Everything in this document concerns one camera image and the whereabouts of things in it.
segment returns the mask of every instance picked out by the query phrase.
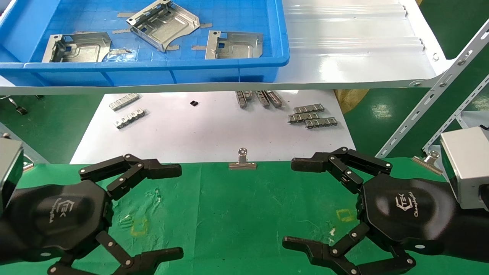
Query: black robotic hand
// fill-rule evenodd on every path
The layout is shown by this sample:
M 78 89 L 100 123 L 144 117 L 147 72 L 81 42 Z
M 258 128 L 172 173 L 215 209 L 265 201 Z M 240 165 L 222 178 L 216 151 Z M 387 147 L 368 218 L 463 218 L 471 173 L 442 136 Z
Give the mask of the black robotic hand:
M 96 182 L 122 174 L 107 186 Z M 44 185 L 17 189 L 0 217 L 0 265 L 45 261 L 61 257 L 50 275 L 92 275 L 71 268 L 99 244 L 121 264 L 114 275 L 152 275 L 164 261 L 181 259 L 182 248 L 164 249 L 130 257 L 107 231 L 112 225 L 112 200 L 119 200 L 143 179 L 181 176 L 179 164 L 124 155 L 79 171 L 74 185 Z
M 374 177 L 364 184 L 348 166 Z M 340 275 L 397 275 L 416 265 L 406 250 L 489 262 L 489 212 L 462 209 L 448 183 L 392 178 L 391 163 L 346 147 L 315 153 L 310 159 L 293 159 L 291 167 L 294 171 L 330 172 L 350 192 L 359 194 L 360 224 L 335 245 L 284 237 L 284 248 L 306 253 L 313 265 Z M 364 237 L 393 258 L 358 266 L 348 261 L 345 254 Z

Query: green mat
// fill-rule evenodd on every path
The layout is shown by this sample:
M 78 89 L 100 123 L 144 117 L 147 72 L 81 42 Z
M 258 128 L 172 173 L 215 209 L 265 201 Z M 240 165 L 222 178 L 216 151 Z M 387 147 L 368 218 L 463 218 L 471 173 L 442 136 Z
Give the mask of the green mat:
M 394 177 L 442 180 L 410 159 L 389 161 Z M 23 176 L 19 187 L 78 183 L 81 167 L 39 165 Z M 262 162 L 256 171 L 230 171 L 227 163 L 182 168 L 180 178 L 145 180 L 114 205 L 109 233 L 129 254 L 183 247 L 184 258 L 161 264 L 158 275 L 333 274 L 310 265 L 305 254 L 282 248 L 282 238 L 333 244 L 358 224 L 356 195 L 326 173 L 294 172 L 290 162 Z M 485 274 L 488 268 L 485 263 L 410 254 L 418 262 L 410 275 Z M 348 254 L 355 264 L 389 257 L 368 239 Z M 53 262 L 0 266 L 0 274 L 44 275 Z M 118 263 L 98 247 L 73 266 L 108 275 Z

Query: white shelf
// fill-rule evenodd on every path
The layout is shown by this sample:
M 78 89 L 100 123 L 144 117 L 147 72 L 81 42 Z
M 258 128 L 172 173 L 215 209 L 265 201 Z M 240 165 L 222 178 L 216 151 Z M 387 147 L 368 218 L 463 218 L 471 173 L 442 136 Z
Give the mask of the white shelf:
M 6 94 L 431 87 L 447 60 L 415 0 L 283 0 L 290 62 L 275 83 L 8 87 Z

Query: blue bin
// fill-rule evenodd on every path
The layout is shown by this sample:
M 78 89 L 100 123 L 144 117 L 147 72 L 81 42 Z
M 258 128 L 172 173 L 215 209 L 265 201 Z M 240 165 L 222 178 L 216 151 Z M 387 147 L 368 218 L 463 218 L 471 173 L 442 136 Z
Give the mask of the blue bin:
M 289 62 L 282 0 L 174 0 L 199 17 L 199 28 L 159 52 L 128 29 L 127 18 L 154 0 L 17 0 L 0 25 L 0 75 L 17 86 L 129 86 L 201 82 L 273 82 Z M 260 58 L 205 60 L 209 30 L 261 32 Z M 132 62 L 41 63 L 52 34 L 105 31 L 111 49 L 137 52 Z

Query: metal strip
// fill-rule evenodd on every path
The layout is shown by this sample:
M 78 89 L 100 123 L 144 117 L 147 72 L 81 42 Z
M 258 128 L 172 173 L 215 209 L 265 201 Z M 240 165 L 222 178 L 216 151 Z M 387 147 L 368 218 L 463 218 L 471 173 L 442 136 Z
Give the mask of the metal strip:
M 433 103 L 442 95 L 443 92 L 450 86 L 450 84 L 457 78 L 457 76 L 467 67 L 472 59 L 479 54 L 479 52 L 489 42 L 489 20 L 479 29 L 476 35 L 465 46 L 462 52 L 454 59 L 454 63 L 450 68 L 441 76 L 437 83 L 424 95 L 421 101 L 407 116 L 404 122 L 397 128 L 394 134 L 387 140 L 384 146 L 375 155 L 377 158 L 385 158 L 396 147 L 399 141 L 413 128 L 418 120 L 426 113 L 426 111 L 433 105 Z
M 482 91 L 482 89 L 489 83 L 489 74 L 482 80 L 482 82 L 475 88 L 470 95 L 464 100 L 464 102 L 453 112 L 453 114 L 445 121 L 442 127 L 440 127 L 436 133 L 429 139 L 429 141 L 423 146 L 423 151 L 428 154 L 429 147 L 435 142 L 435 140 L 445 131 L 445 129 L 452 123 L 454 119 L 461 122 L 460 113 L 467 107 L 467 105 L 475 98 L 475 96 Z

